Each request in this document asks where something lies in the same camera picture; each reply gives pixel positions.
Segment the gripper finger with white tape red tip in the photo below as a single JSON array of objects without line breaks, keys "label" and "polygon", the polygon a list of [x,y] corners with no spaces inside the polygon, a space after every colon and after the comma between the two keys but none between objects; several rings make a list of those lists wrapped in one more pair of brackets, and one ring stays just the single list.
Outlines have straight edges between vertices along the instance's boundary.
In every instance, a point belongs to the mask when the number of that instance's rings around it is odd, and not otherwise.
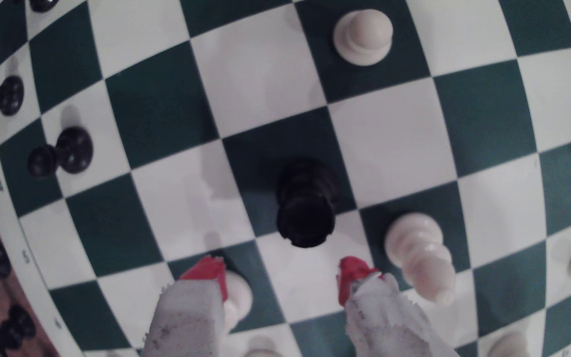
[{"label": "gripper finger with white tape red tip", "polygon": [[220,356],[228,300],[225,272],[222,257],[205,256],[164,289],[142,356]]},{"label": "gripper finger with white tape red tip", "polygon": [[339,262],[337,286],[345,331],[357,356],[458,356],[392,274],[346,256]]}]

